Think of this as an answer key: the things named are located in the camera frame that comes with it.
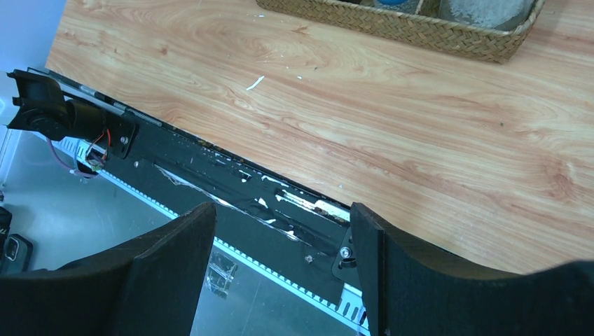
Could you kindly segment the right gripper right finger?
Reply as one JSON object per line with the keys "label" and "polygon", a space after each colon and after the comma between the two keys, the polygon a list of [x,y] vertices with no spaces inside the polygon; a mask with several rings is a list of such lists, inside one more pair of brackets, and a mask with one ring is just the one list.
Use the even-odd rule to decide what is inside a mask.
{"label": "right gripper right finger", "polygon": [[350,210],[372,335],[592,335],[593,263],[521,275],[471,262]]}

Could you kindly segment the glass jar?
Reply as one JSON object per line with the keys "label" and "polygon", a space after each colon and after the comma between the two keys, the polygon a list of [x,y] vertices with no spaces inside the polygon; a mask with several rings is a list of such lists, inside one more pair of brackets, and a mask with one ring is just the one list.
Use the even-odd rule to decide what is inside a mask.
{"label": "glass jar", "polygon": [[444,0],[438,16],[465,25],[511,31],[524,23],[533,5],[533,0]]}

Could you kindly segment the silver lid salt jar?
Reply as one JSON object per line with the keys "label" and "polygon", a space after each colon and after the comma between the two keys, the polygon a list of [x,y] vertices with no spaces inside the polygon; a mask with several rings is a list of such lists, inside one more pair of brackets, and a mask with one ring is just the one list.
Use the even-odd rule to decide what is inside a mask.
{"label": "silver lid salt jar", "polygon": [[374,6],[377,7],[402,7],[407,6],[410,0],[373,0]]}

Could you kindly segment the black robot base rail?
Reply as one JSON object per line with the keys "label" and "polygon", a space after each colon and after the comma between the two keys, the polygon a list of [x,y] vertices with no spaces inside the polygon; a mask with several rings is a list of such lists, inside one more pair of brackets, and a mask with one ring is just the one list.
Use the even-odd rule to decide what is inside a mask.
{"label": "black robot base rail", "polygon": [[349,209],[214,144],[43,70],[75,98],[137,131],[102,176],[175,217],[216,205],[212,257],[193,335],[367,335],[361,291],[341,275]]}

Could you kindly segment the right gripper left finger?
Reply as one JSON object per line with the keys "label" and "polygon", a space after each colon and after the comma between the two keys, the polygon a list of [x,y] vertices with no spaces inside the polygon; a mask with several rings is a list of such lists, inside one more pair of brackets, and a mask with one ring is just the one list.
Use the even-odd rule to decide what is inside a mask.
{"label": "right gripper left finger", "polygon": [[189,335],[214,242],[205,202],[117,246],[1,277],[2,335]]}

